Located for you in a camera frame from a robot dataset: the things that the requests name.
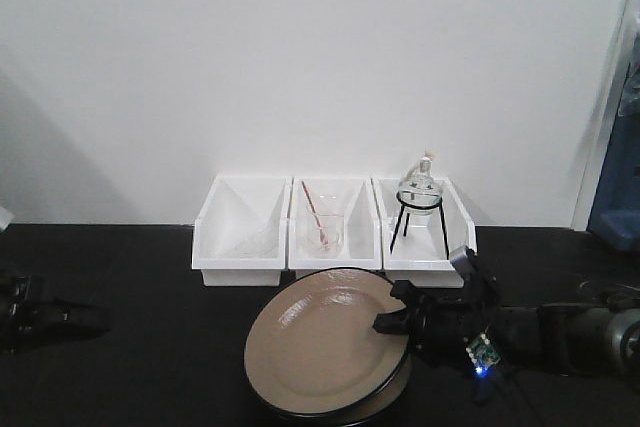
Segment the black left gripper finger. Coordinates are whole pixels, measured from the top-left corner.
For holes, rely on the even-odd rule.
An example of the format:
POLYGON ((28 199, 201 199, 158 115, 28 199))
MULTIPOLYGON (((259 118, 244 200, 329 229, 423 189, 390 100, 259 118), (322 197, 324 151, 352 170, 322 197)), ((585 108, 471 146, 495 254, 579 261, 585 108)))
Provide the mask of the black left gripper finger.
POLYGON ((81 303, 62 302, 62 331, 79 337, 97 337, 113 329, 110 309, 81 303))

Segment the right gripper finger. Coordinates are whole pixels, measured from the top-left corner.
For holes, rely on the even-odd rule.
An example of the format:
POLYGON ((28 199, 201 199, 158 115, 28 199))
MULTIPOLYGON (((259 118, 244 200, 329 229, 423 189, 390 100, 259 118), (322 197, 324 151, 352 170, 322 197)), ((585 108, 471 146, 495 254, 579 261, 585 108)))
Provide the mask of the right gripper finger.
POLYGON ((427 314, 430 310, 430 297, 409 280, 395 281, 390 295, 404 304, 401 309, 394 311, 394 314, 405 311, 411 315, 427 314))
POLYGON ((376 316, 373 329, 383 335, 411 336, 414 319, 409 312, 380 313, 376 316))

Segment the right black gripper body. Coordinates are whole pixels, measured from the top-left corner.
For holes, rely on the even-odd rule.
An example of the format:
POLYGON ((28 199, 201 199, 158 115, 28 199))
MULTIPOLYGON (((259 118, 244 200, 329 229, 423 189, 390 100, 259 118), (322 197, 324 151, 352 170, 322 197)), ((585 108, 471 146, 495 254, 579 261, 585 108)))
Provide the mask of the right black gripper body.
POLYGON ((473 381, 472 401, 485 405, 499 390, 502 381, 500 367, 503 357, 490 328, 497 306, 498 295, 489 281, 480 273, 463 276, 463 287, 445 296, 441 289, 421 288, 430 297, 427 314, 412 315, 414 319, 411 343, 418 356, 429 365, 449 366, 459 370, 473 381), (485 332, 500 353, 502 360, 489 374, 475 376, 465 347, 481 332, 485 332))

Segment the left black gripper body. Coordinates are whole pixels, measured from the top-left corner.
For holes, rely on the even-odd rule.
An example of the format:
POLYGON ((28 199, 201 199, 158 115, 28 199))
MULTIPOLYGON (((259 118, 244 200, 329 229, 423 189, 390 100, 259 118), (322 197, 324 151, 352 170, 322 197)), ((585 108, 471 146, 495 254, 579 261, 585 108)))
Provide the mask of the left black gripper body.
POLYGON ((9 346, 40 346, 68 326, 69 313, 45 293, 40 276, 17 276, 9 288, 9 346))

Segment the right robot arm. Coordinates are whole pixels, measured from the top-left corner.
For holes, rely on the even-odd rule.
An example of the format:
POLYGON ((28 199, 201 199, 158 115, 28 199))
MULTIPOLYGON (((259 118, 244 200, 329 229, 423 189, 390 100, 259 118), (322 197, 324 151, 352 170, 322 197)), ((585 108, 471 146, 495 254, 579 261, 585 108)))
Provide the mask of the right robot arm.
POLYGON ((611 375, 639 389, 638 297, 614 292, 602 304, 508 306, 494 277, 472 271, 463 279, 456 297, 396 281, 390 295, 404 306, 378 314, 374 330, 405 335, 429 365, 472 377, 478 403, 513 381, 518 369, 611 375))

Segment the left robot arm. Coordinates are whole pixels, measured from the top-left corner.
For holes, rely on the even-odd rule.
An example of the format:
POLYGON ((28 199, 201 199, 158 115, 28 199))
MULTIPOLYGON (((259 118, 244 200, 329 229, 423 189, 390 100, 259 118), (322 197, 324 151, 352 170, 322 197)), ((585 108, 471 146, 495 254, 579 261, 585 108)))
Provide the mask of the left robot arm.
POLYGON ((39 275, 1 272, 1 350, 24 352, 63 342, 87 340, 111 331, 108 308, 52 295, 39 275))

